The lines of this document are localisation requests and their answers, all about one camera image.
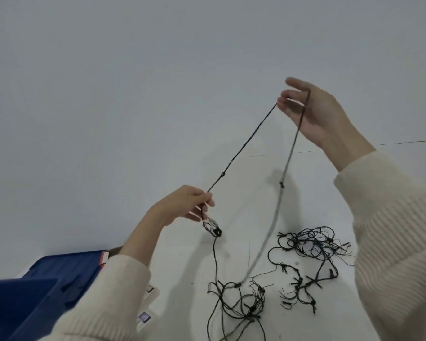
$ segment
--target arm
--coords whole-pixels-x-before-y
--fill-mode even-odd
[[[356,283],[380,338],[426,340],[426,188],[352,126],[327,92],[301,80],[287,84],[278,107],[296,124],[307,91],[301,132],[324,150],[339,171],[335,185],[354,217],[359,246]]]
[[[156,203],[132,232],[119,255],[109,259],[74,309],[42,341],[135,340],[137,313],[150,281],[148,265],[162,229],[182,216],[200,221],[211,193],[184,185]]]

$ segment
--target cream knit sweater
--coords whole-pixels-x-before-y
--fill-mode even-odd
[[[426,341],[426,188],[381,152],[350,164],[335,185],[354,216],[357,288],[381,340]],[[43,340],[135,340],[149,280],[142,263],[112,257]]]

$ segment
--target blue plastic container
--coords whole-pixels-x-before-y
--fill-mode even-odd
[[[46,256],[21,279],[0,280],[0,341],[49,334],[98,275],[102,250]]]

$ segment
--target hand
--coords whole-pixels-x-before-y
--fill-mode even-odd
[[[278,98],[278,108],[299,126],[303,105],[296,102],[307,103],[300,131],[309,141],[324,150],[338,171],[375,151],[350,123],[335,97],[299,79],[287,78],[286,84],[299,91],[282,91]]]
[[[207,205],[211,207],[215,205],[211,193],[183,185],[157,202],[148,212],[158,214],[163,218],[163,226],[167,226],[180,216],[193,221],[205,219],[207,217]]]
[[[341,105],[331,94],[313,84],[295,78],[287,78],[286,84],[300,91],[282,91],[278,98],[278,108],[297,126],[300,123],[303,105],[294,100],[305,104],[307,92],[311,92],[300,129],[309,141],[323,148],[331,137],[353,129],[353,125]]]

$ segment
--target tangled black cord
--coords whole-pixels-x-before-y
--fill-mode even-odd
[[[273,248],[268,251],[268,260],[276,265],[275,270],[277,270],[278,266],[280,266],[282,271],[287,274],[287,268],[289,267],[296,273],[296,276],[293,278],[294,282],[290,283],[293,285],[293,291],[288,293],[284,292],[284,289],[281,289],[282,292],[279,291],[281,298],[283,299],[281,306],[284,309],[290,310],[293,305],[300,302],[301,304],[311,305],[312,312],[315,314],[317,309],[316,300],[307,289],[313,284],[322,288],[319,282],[337,278],[339,276],[339,271],[334,265],[332,258],[334,256],[338,256],[340,258],[341,256],[353,256],[352,252],[349,251],[350,246],[349,242],[341,244],[339,239],[335,238],[333,229],[327,226],[317,227],[314,229],[303,229],[298,233],[289,232],[284,234],[279,232],[278,246],[273,246]],[[316,276],[314,278],[306,276],[307,280],[303,281],[298,268],[283,262],[273,262],[270,259],[270,253],[276,249],[281,249],[283,251],[295,250],[295,252],[301,257],[310,257],[321,261]],[[341,259],[347,265],[350,265],[343,258]],[[329,263],[331,268],[329,269],[330,275],[325,277],[320,275],[320,271],[326,263]],[[309,300],[302,299],[300,297],[300,292],[304,292]]]
[[[222,329],[222,334],[223,334],[223,338],[221,339],[221,341],[222,340],[229,341],[228,338],[233,333],[240,330],[240,334],[239,334],[238,338],[235,340],[235,341],[238,341],[241,338],[241,336],[243,335],[246,328],[251,323],[254,323],[254,322],[257,322],[259,324],[259,326],[262,330],[262,333],[263,333],[263,340],[266,341],[265,330],[263,329],[262,323],[260,322],[260,314],[262,313],[263,307],[264,307],[264,304],[265,304],[265,295],[264,295],[265,294],[265,287],[268,287],[268,286],[265,286],[265,287],[260,286],[254,280],[254,278],[257,276],[256,275],[254,277],[250,277],[251,283],[250,283],[249,287],[253,291],[252,293],[248,293],[248,294],[243,295],[240,288],[242,287],[244,281],[248,279],[248,276],[251,274],[256,263],[260,259],[261,255],[263,253],[263,249],[266,247],[267,242],[268,242],[270,236],[273,234],[273,231],[276,227],[276,223],[278,221],[278,216],[279,216],[279,208],[281,206],[282,196],[283,196],[283,192],[284,192],[284,188],[285,188],[284,187],[284,179],[285,179],[286,174],[287,174],[289,162],[290,162],[292,155],[293,155],[295,143],[297,142],[298,133],[300,132],[304,113],[306,111],[307,103],[309,101],[309,96],[310,96],[310,92],[308,91],[306,102],[305,102],[303,109],[301,111],[300,122],[298,124],[297,132],[295,134],[295,137],[294,137],[294,140],[293,140],[293,143],[292,143],[292,147],[290,149],[289,158],[287,159],[286,165],[284,167],[283,175],[281,177],[281,181],[279,182],[280,189],[279,189],[279,195],[278,195],[278,202],[277,202],[276,209],[275,209],[274,216],[273,216],[273,221],[271,223],[270,228],[268,229],[265,240],[263,241],[256,258],[254,259],[251,266],[248,268],[248,271],[247,271],[247,273],[244,276],[244,279],[242,281],[240,281],[240,282],[230,281],[226,284],[223,284],[221,281],[218,280],[218,278],[217,278],[218,268],[217,268],[215,246],[216,246],[216,241],[217,241],[218,237],[220,237],[222,235],[222,231],[219,228],[218,224],[213,219],[208,217],[205,220],[204,217],[202,218],[204,228],[215,238],[215,240],[213,242],[213,256],[214,256],[214,260],[215,260],[215,281],[209,283],[209,290],[208,290],[207,293],[215,294],[218,297],[218,300],[217,300],[217,302],[214,306],[214,309],[213,309],[213,311],[210,315],[210,318],[207,322],[207,336],[208,336],[209,341],[211,341],[211,338],[210,338],[210,321],[211,321],[211,318],[213,317],[213,315],[216,311],[217,306],[220,303],[221,303],[220,304],[220,306],[221,306],[221,329]],[[245,146],[251,141],[251,139],[254,137],[254,135],[256,134],[256,132],[258,131],[260,126],[262,125],[262,123],[272,113],[272,111],[275,109],[275,107],[276,107],[276,104],[273,106],[273,108],[271,108],[271,110],[268,112],[268,114],[265,116],[265,118],[260,122],[260,124],[257,126],[257,128],[255,129],[255,131],[253,132],[251,137],[244,143],[242,148],[232,158],[232,160],[227,165],[226,169],[221,173],[221,175],[218,177],[216,182],[213,183],[213,185],[210,187],[210,189],[208,189],[208,191],[210,191],[216,185],[216,183],[218,183],[219,180],[226,175],[226,171],[231,166],[232,162],[241,153],[241,151],[245,148]],[[238,289],[239,290],[240,298],[234,304],[229,304],[225,301],[224,293],[229,289]],[[238,323],[238,325],[231,332],[228,332],[228,333],[226,333],[226,330],[224,328],[224,315],[227,315],[227,316],[233,318],[234,320],[240,321]]]

